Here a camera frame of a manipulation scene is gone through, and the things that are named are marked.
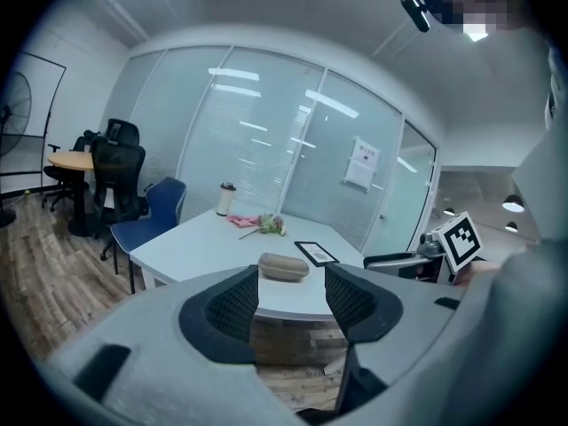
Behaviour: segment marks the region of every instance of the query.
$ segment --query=pink cloth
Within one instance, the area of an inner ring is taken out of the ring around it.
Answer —
[[[227,221],[233,223],[237,227],[252,227],[260,224],[260,217],[239,217],[232,215],[227,217]]]

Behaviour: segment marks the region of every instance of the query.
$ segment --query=black framed tablet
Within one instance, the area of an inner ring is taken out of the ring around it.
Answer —
[[[315,241],[294,241],[294,244],[317,267],[324,266],[329,262],[339,262]]]

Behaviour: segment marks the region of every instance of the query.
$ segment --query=black pendant light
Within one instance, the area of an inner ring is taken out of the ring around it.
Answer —
[[[507,225],[505,225],[505,229],[508,230],[509,232],[513,232],[513,233],[518,232],[517,225],[515,223],[513,223],[512,221],[510,223],[508,223]]]
[[[523,204],[523,199],[516,194],[511,194],[507,196],[507,199],[503,202],[503,208],[513,213],[522,213],[525,211],[525,205]]]

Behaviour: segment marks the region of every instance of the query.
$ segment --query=table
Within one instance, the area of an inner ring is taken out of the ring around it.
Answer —
[[[266,209],[233,201],[231,214],[254,216]],[[286,236],[250,233],[254,227],[239,229],[209,210],[149,241],[130,253],[142,268],[146,288],[154,288],[154,278],[167,284],[190,280],[211,272],[256,264],[264,252],[303,259],[310,274],[300,282],[284,282],[259,277],[259,304],[256,315],[274,319],[333,320],[326,302],[325,268],[316,268],[294,241],[317,241],[344,264],[363,266],[363,256],[329,225],[281,215]]]
[[[87,152],[56,152],[47,158],[51,164],[73,171],[74,218],[67,224],[67,229],[79,237],[91,236],[94,216],[85,214],[84,173],[94,170],[92,156]]]

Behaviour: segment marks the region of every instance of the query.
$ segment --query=round wooden table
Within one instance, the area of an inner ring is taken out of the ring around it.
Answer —
[[[78,237],[89,237],[96,225],[93,215],[85,214],[84,178],[85,172],[94,170],[92,156],[87,152],[57,152],[50,154],[47,160],[56,167],[73,171],[74,218],[67,229]]]

